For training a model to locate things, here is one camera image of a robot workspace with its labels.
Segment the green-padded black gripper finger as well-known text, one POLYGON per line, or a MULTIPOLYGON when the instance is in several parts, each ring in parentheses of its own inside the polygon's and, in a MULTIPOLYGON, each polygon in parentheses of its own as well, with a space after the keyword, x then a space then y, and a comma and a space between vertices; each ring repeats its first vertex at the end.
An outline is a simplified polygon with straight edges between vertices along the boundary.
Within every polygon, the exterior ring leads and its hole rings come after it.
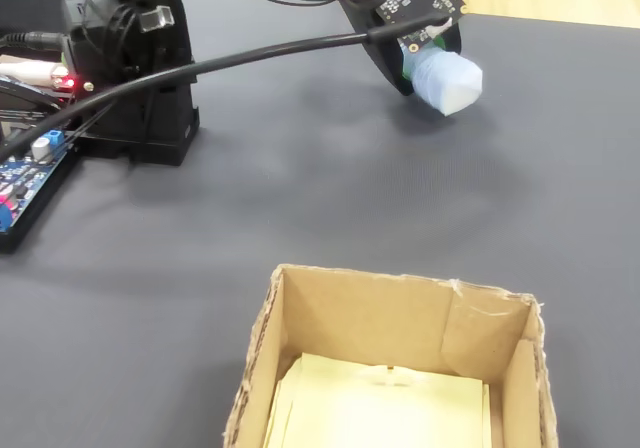
MULTIPOLYGON (((356 32, 386 25, 374 8, 359 3, 345 1, 344 13, 356 32)), ((404 54, 396 39, 379 44, 365 44, 364 49, 381 74, 400 94, 409 96, 414 92, 411 82, 403 75, 404 54)))

